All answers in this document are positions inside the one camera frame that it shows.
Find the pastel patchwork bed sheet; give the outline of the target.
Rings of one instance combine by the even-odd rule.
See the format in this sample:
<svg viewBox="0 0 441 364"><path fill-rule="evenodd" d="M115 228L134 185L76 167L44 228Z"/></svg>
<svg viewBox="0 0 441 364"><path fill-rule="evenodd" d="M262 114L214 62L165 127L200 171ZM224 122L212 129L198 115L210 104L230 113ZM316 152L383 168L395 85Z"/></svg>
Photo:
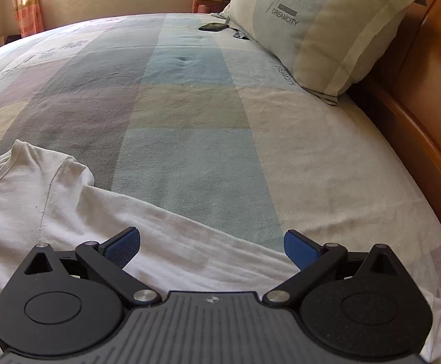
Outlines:
<svg viewBox="0 0 441 364"><path fill-rule="evenodd" d="M350 98L325 103L256 43L198 30L207 20L119 16L0 48L0 155L18 140L68 154L98 188L227 234L248 218L227 202L236 191L263 213L254 242L284 255L285 231L302 233L284 196L301 188L295 163L357 140L392 147ZM427 255L441 291L441 244Z"/></svg>

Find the wooden bedside table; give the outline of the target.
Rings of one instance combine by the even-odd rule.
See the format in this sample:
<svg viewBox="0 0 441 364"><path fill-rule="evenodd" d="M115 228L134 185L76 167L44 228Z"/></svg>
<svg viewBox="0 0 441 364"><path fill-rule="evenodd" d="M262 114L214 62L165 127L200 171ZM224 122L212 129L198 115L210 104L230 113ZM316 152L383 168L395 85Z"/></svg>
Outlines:
<svg viewBox="0 0 441 364"><path fill-rule="evenodd" d="M228 0L192 0L192 13L221 12L228 4Z"/></svg>

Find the Dreamcity pillow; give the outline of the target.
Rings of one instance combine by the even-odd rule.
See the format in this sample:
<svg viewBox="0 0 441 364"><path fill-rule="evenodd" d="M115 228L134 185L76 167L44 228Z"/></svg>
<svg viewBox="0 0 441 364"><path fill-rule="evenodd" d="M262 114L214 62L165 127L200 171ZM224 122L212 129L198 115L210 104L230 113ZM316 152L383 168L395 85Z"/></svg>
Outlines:
<svg viewBox="0 0 441 364"><path fill-rule="evenodd" d="M413 3L426 0L231 0L228 18L302 88L336 105L383 56Z"/></svg>

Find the wooden headboard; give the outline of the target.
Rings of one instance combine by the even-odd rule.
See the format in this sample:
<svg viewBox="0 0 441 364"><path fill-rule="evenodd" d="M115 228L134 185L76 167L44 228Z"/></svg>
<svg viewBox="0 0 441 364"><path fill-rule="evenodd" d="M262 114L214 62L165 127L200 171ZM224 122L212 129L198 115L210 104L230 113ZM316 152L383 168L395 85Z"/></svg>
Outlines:
<svg viewBox="0 0 441 364"><path fill-rule="evenodd" d="M441 222L441 0L413 5L368 77L353 88Z"/></svg>

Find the black phone on bed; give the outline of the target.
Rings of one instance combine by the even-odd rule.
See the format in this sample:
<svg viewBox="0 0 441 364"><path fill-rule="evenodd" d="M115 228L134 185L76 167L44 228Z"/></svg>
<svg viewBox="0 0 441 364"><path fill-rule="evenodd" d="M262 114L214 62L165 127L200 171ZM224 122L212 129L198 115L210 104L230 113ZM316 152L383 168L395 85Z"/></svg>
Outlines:
<svg viewBox="0 0 441 364"><path fill-rule="evenodd" d="M219 31L227 29L228 27L229 27L229 25L225 24L225 23L212 22L212 23L207 23L207 24L201 25L198 28L198 30L207 31L207 32L219 32Z"/></svg>

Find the orange patterned left curtain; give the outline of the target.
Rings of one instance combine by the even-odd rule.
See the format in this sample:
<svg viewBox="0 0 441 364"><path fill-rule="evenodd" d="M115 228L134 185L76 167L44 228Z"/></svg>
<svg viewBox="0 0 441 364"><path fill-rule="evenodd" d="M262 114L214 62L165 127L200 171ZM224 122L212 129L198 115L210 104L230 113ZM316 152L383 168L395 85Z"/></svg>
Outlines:
<svg viewBox="0 0 441 364"><path fill-rule="evenodd" d="M44 30L39 0L12 0L12 4L22 38Z"/></svg>

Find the white printed t-shirt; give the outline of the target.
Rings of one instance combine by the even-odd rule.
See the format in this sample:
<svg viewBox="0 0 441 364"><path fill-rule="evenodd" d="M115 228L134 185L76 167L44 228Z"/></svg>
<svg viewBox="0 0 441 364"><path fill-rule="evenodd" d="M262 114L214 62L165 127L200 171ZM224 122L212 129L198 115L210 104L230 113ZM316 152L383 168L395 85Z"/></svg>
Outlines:
<svg viewBox="0 0 441 364"><path fill-rule="evenodd" d="M441 291L427 250L441 244L441 225L396 153L384 140L351 146L294 165L299 191L284 190L300 214L300 231L352 250L384 242L402 260L435 315L422 355L441 363ZM0 292L37 243L59 250L103 241L126 227L142 236L130 274L170 290L263 293L295 269L279 251L254 242L262 211L236 191L227 202L248 218L223 233L155 205L106 191L74 157L16 141L0 155Z"/></svg>

